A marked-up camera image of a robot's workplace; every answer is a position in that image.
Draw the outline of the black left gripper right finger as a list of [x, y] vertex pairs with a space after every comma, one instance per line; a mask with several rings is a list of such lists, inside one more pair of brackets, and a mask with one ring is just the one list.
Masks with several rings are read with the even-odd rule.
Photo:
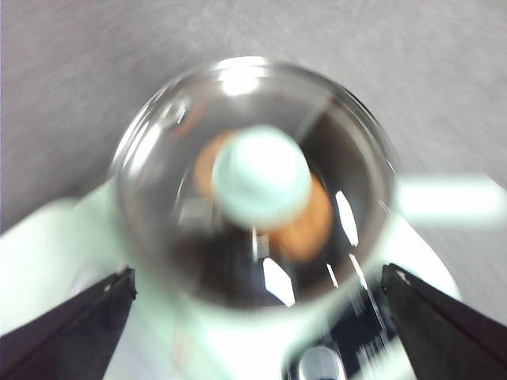
[[416, 378], [506, 378], [505, 325], [396, 264], [381, 288]]

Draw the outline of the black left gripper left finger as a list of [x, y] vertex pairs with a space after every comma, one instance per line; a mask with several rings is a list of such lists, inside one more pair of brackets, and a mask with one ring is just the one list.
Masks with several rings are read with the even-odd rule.
[[1, 378], [103, 379], [136, 294], [125, 268], [1, 336]]

